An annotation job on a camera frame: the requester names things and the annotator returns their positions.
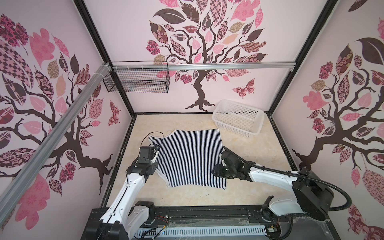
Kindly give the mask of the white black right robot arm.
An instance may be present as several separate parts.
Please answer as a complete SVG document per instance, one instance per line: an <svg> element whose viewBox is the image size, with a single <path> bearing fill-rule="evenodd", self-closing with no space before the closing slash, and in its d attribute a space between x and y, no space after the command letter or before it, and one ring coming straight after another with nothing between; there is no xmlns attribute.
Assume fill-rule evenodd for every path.
<svg viewBox="0 0 384 240"><path fill-rule="evenodd" d="M222 163L214 166L214 176L264 183L290 193L282 198L267 197L260 209L264 221L273 222L280 216L290 214L305 214L318 221L327 218L334 193L326 184L320 183L314 173L270 169L246 161L226 147L220 157Z"/></svg>

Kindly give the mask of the blue white striped tank top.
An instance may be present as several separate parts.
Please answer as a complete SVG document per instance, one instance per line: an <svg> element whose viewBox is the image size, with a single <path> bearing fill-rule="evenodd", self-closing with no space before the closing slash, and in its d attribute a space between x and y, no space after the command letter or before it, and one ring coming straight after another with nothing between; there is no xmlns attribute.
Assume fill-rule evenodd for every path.
<svg viewBox="0 0 384 240"><path fill-rule="evenodd" d="M168 187L226 188L226 180L212 173L222 163L224 146L219 129L175 130L166 137L149 136L149 141L160 146L156 172Z"/></svg>

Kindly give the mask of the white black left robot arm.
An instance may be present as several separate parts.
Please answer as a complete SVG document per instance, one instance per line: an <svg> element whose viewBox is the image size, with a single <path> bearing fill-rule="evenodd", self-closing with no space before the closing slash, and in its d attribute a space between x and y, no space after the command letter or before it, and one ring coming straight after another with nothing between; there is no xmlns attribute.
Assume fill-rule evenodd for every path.
<svg viewBox="0 0 384 240"><path fill-rule="evenodd" d="M154 219L154 203L135 204L135 199L149 176L155 173L159 153L159 145L140 147L112 205L107 209L92 209L82 240L132 240L142 224Z"/></svg>

